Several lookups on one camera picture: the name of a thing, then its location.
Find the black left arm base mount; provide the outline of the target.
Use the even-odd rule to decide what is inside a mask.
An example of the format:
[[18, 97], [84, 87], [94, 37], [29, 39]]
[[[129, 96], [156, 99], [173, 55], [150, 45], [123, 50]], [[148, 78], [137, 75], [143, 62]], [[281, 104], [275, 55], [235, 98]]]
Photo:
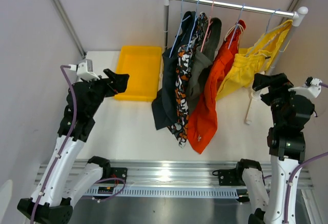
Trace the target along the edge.
[[112, 178], [121, 178], [124, 181], [127, 181], [128, 168], [124, 167], [112, 167], [110, 171], [110, 176]]

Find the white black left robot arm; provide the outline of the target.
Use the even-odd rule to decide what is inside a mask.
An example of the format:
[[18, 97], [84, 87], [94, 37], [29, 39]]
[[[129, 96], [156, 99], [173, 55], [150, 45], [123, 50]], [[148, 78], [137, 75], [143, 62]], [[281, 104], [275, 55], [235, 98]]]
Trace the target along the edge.
[[130, 76], [104, 69], [105, 78], [95, 76], [71, 83], [67, 105], [57, 132], [56, 145], [47, 168], [29, 198], [19, 200], [17, 209], [30, 223], [68, 223], [77, 202], [92, 185], [112, 182], [126, 186], [126, 177], [113, 175], [108, 159], [92, 156], [83, 171], [69, 184], [67, 178], [77, 155], [95, 125], [94, 115], [107, 97], [124, 93]]

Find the orange camouflage shorts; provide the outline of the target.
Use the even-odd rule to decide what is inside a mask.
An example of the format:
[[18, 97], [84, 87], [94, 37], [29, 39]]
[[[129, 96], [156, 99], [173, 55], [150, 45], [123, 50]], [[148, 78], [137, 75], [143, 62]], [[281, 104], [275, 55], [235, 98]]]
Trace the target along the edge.
[[200, 41], [204, 38], [204, 26], [208, 24], [208, 17], [204, 12], [198, 15], [196, 21], [194, 34], [192, 37], [192, 44], [187, 52], [187, 46], [182, 45], [178, 49], [178, 64], [176, 68], [177, 79], [175, 82], [175, 98], [176, 98], [176, 112], [177, 122], [169, 126], [170, 132], [175, 136], [178, 145], [184, 148], [188, 138], [188, 121], [189, 121], [189, 107], [187, 103], [186, 90], [189, 80], [191, 78], [191, 70], [193, 67], [192, 57], [195, 54], [196, 48], [200, 45]]

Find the yellow shorts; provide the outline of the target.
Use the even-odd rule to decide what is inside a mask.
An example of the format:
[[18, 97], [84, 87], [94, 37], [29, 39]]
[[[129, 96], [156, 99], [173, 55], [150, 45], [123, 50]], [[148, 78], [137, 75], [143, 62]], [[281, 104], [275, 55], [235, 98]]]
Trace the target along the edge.
[[230, 71], [218, 89], [216, 100], [222, 99], [242, 87], [249, 87], [256, 73], [268, 70], [291, 26], [292, 21], [287, 20], [263, 34], [254, 46], [248, 49], [240, 48], [235, 54]]

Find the dark navy shorts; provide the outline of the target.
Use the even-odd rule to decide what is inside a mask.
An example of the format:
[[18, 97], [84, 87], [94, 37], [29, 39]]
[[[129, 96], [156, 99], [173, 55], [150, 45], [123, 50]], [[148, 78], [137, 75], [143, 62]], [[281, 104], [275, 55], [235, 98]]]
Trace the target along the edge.
[[156, 130], [171, 126], [177, 122], [175, 82], [177, 79], [176, 68], [178, 64], [178, 49], [180, 46], [188, 43], [194, 17], [194, 11], [187, 11], [184, 14], [183, 18], [185, 21], [182, 23], [181, 32], [173, 50], [172, 57], [169, 57], [171, 47], [162, 54], [162, 88], [157, 92], [157, 97], [151, 104]]

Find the olive grey shorts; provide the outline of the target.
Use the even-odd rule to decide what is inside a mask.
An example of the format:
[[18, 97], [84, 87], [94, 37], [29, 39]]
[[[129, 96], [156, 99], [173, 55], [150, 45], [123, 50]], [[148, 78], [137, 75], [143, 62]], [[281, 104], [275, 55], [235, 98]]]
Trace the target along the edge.
[[210, 27], [206, 36], [206, 41], [196, 48], [193, 56], [193, 67], [191, 70], [191, 78], [186, 90], [187, 103], [190, 112], [194, 110], [200, 99], [200, 95], [204, 90], [210, 68], [214, 62], [215, 51], [218, 47], [221, 36], [222, 22], [219, 18], [211, 19]]

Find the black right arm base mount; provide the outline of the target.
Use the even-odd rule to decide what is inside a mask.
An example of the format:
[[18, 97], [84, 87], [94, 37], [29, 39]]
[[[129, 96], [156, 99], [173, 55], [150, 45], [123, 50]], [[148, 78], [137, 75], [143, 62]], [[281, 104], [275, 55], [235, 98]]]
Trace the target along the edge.
[[220, 186], [245, 186], [242, 176], [237, 169], [220, 169], [212, 172]]

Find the pink wire hanger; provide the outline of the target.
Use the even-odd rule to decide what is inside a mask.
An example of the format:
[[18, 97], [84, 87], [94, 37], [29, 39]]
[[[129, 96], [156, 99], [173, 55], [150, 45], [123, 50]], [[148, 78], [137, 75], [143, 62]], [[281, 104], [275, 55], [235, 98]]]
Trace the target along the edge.
[[212, 15], [213, 15], [214, 2], [215, 2], [215, 0], [212, 1], [210, 16], [208, 18], [208, 26], [207, 26], [207, 29], [206, 29], [206, 32], [205, 32], [205, 35], [204, 35], [204, 38], [203, 38], [203, 41], [202, 41], [200, 52], [203, 51], [204, 44], [205, 44], [205, 42], [207, 41], [207, 38], [208, 38], [209, 28], [210, 28], [210, 25], [211, 25], [211, 20], [212, 20]]

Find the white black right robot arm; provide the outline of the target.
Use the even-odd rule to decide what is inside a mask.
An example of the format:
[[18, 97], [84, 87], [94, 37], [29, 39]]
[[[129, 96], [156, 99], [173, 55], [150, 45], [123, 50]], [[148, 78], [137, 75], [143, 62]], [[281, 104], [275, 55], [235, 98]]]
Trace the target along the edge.
[[234, 172], [235, 181], [248, 190], [253, 210], [249, 223], [296, 222], [297, 185], [305, 159], [302, 130], [315, 111], [312, 100], [319, 96], [320, 84], [309, 77], [303, 86], [294, 87], [284, 73], [254, 75], [253, 90], [268, 89], [260, 98], [270, 106], [273, 118], [267, 136], [272, 169], [269, 191], [259, 162], [242, 159]]

